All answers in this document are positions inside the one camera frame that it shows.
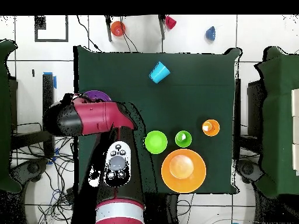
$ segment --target lime green cup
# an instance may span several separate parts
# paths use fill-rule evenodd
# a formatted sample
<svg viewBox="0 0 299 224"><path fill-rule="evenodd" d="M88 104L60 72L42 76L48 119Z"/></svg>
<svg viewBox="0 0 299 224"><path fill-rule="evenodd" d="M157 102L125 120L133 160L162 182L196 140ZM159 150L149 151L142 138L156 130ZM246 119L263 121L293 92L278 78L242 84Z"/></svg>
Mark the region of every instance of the lime green cup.
<svg viewBox="0 0 299 224"><path fill-rule="evenodd" d="M191 134L187 131L179 131L175 136L175 143L181 148L187 148L192 141Z"/></svg>
<svg viewBox="0 0 299 224"><path fill-rule="evenodd" d="M144 140L145 148L152 154L160 154L167 147L167 137L161 131L151 131Z"/></svg>

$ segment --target small orange cup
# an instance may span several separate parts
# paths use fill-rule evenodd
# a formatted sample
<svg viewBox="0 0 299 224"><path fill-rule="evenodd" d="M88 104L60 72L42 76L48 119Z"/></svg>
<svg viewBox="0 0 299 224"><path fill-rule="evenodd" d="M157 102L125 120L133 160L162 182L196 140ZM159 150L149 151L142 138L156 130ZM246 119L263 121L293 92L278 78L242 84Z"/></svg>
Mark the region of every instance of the small orange cup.
<svg viewBox="0 0 299 224"><path fill-rule="evenodd" d="M216 136L219 133L220 125L216 120L206 120L203 123L203 132L209 136L213 137Z"/></svg>
<svg viewBox="0 0 299 224"><path fill-rule="evenodd" d="M111 24L111 27L110 27L110 30L111 30L111 33L113 33L115 36L117 37L120 37L123 35L123 30L124 32L126 31L126 26L124 25L124 23L120 23L120 21L116 21L116 22L113 22Z"/></svg>

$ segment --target chair wheel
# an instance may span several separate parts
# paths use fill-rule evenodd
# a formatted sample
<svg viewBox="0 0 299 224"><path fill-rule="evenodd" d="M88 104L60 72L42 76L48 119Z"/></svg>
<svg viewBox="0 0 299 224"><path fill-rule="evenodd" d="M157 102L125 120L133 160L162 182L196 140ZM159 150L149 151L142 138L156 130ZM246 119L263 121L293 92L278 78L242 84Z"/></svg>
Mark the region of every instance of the chair wheel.
<svg viewBox="0 0 299 224"><path fill-rule="evenodd" d="M33 178L31 181L35 183L38 182L40 179L41 179L41 174Z"/></svg>

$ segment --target purple bowl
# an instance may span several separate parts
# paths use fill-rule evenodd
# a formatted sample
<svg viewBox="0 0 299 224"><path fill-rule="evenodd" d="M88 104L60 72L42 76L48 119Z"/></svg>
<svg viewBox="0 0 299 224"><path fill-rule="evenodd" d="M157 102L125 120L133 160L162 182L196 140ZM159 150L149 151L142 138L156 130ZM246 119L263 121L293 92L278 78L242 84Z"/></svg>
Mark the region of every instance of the purple bowl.
<svg viewBox="0 0 299 224"><path fill-rule="evenodd" d="M103 100L104 102L111 102L112 99L105 94L104 92L98 91L98 90L91 90L84 93L88 98L90 98L92 101L95 100Z"/></svg>

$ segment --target dark green tablecloth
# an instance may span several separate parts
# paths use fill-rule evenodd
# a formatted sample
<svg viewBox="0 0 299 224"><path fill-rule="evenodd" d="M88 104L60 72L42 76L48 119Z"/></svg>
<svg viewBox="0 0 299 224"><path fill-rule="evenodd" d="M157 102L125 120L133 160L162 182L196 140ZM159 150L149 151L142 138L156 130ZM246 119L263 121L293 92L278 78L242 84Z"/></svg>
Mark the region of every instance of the dark green tablecloth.
<svg viewBox="0 0 299 224"><path fill-rule="evenodd" d="M293 170L291 90L299 88L299 55L282 54L276 47L264 51L256 65L267 98L263 103L263 159L265 175L256 183L268 198L299 195L299 176Z"/></svg>
<svg viewBox="0 0 299 224"><path fill-rule="evenodd" d="M9 71L7 58L16 49L16 45L9 40L0 40L0 189L12 193L19 193L22 186L9 175L11 165L11 94L9 91Z"/></svg>
<svg viewBox="0 0 299 224"><path fill-rule="evenodd" d="M145 192L155 192L156 180L159 193L174 193L162 180L161 166L170 152L179 149L176 133L187 130L192 135L188 148L203 158L207 168L206 179L195 192L236 193L231 185L231 163L234 63L240 55L238 48L225 55L96 53L77 49L81 93L101 90L113 101L130 102L139 110L146 133L160 130L167 136L167 149L150 155L143 147L143 130L135 133ZM155 84L148 75L158 61L171 74ZM220 123L220 132L214 137L201 130L202 123L211 118ZM94 136L79 138L80 181L94 140Z"/></svg>

